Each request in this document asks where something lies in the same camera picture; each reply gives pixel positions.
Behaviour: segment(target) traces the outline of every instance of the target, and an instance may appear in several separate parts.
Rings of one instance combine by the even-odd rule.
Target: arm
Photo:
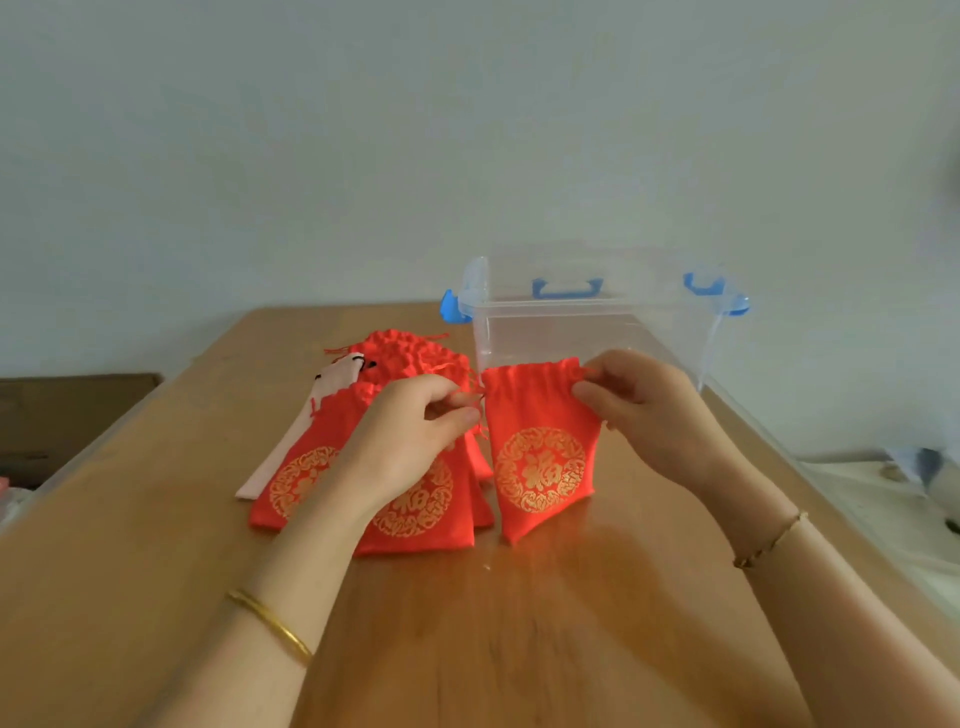
[[[311,652],[367,523],[413,486],[437,454],[479,421],[441,376],[390,384],[313,496],[243,583]],[[432,402],[452,411],[432,419]],[[306,666],[253,614],[225,602],[210,637],[144,722],[151,728],[281,728],[297,705]]]
[[[591,381],[574,395],[703,502],[736,556],[767,547],[797,517],[684,373],[635,352],[587,367]],[[801,522],[745,572],[819,725],[960,725],[960,682],[813,524]]]

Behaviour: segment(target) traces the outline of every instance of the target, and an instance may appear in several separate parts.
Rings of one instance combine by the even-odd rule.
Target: wrist
[[[738,557],[776,538],[798,513],[793,501],[746,460],[718,471],[698,498]]]
[[[347,526],[367,527],[378,510],[371,502],[369,480],[346,463],[336,463],[317,485],[317,492],[300,507],[299,518],[310,519],[324,514]]]

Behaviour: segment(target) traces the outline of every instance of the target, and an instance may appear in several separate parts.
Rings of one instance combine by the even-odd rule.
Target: thin bracelet
[[[297,635],[287,629],[286,625],[280,621],[279,617],[275,615],[266,605],[261,601],[249,595],[242,589],[231,589],[227,592],[227,598],[239,604],[241,607],[250,610],[253,612],[256,617],[266,624],[270,631],[273,632],[278,637],[282,638],[287,642],[300,656],[301,661],[308,665],[310,663],[310,658],[313,657],[313,652],[310,651],[310,648],[306,646],[306,643],[301,640]]]
[[[734,559],[733,565],[738,569],[752,569],[754,567],[754,562],[758,558],[760,558],[760,556],[762,556],[765,553],[770,553],[772,550],[774,550],[774,548],[777,547],[777,544],[779,544],[783,539],[785,539],[787,534],[790,533],[790,531],[792,531],[794,528],[796,528],[797,525],[799,525],[800,522],[805,520],[806,518],[807,518],[806,511],[801,511],[800,513],[797,514],[796,518],[794,518],[794,520],[791,521],[790,524],[783,529],[782,533],[780,533],[780,535],[776,539],[774,539],[773,542],[768,547],[762,548],[756,553],[752,553],[750,556],[744,556],[743,558],[740,558],[740,559]]]

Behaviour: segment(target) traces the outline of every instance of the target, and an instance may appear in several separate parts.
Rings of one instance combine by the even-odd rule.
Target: hand
[[[702,497],[755,471],[681,370],[637,352],[604,352],[584,365],[573,395],[620,430],[647,465]]]
[[[373,512],[420,480],[441,450],[480,422],[477,395],[439,375],[393,381],[337,457],[337,470]]]

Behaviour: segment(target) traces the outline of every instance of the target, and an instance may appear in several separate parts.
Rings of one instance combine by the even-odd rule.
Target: red satin bag
[[[600,420],[570,394],[576,358],[483,373],[503,535],[511,544],[593,493]]]
[[[324,397],[313,421],[253,502],[250,525],[280,530],[333,464],[379,391],[354,383]]]
[[[377,512],[353,554],[473,546],[471,478],[464,440],[458,438],[451,449],[437,456],[413,488]]]
[[[490,467],[487,458],[483,456],[483,451],[477,444],[476,435],[471,431],[464,435],[464,439],[467,441],[467,456],[477,480],[493,480],[493,468]]]
[[[272,530],[286,525],[323,479],[379,390],[368,382],[357,382],[324,397],[310,427],[253,503],[251,525]],[[479,493],[461,438],[437,457],[413,488],[373,517],[354,555],[473,546],[474,507],[481,524],[493,523],[486,501],[474,505],[474,489]]]
[[[375,331],[362,342],[346,347],[346,351],[364,356],[360,381],[384,385],[407,376],[438,374],[464,391],[472,388],[473,371],[466,356],[409,331]]]

